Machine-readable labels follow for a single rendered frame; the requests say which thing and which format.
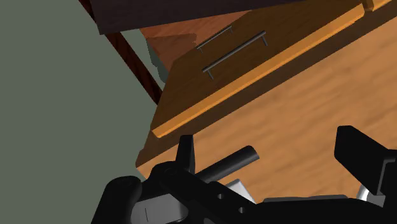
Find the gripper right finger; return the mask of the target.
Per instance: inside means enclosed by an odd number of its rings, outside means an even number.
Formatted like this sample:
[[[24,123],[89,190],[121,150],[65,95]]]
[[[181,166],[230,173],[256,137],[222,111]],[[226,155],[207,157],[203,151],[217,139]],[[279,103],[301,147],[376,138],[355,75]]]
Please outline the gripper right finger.
[[[386,148],[352,125],[341,125],[334,157],[372,194],[387,194],[387,170],[397,162],[397,150]]]

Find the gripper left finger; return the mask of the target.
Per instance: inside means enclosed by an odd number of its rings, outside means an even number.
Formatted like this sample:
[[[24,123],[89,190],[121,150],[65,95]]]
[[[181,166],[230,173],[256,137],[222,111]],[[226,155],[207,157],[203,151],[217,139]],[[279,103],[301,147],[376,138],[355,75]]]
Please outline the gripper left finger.
[[[157,164],[147,180],[122,176],[105,187],[91,224],[239,224],[255,203],[219,181],[196,177],[193,136],[179,140],[176,159]]]

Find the black cylinder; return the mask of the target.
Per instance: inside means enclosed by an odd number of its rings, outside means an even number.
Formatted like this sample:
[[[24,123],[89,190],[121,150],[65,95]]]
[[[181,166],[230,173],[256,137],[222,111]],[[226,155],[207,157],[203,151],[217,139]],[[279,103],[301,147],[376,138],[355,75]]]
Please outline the black cylinder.
[[[239,169],[258,160],[259,158],[259,155],[252,146],[245,146],[196,173],[196,177],[206,183],[219,181],[233,172],[238,171]]]

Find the wooden chest of drawers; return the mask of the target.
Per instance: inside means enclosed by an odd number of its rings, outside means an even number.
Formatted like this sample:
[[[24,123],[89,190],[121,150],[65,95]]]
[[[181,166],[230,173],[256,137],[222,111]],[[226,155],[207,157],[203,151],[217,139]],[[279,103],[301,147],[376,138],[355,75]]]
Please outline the wooden chest of drawers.
[[[397,0],[304,0],[253,10],[171,67],[136,160],[148,177],[191,134],[198,171],[250,145],[223,178],[267,197],[345,194],[337,127],[397,149]]]

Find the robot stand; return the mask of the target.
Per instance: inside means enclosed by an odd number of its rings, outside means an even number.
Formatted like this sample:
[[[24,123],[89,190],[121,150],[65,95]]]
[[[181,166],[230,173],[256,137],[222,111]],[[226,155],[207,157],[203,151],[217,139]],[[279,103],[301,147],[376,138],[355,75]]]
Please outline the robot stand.
[[[100,34],[255,10],[303,0],[89,0]]]

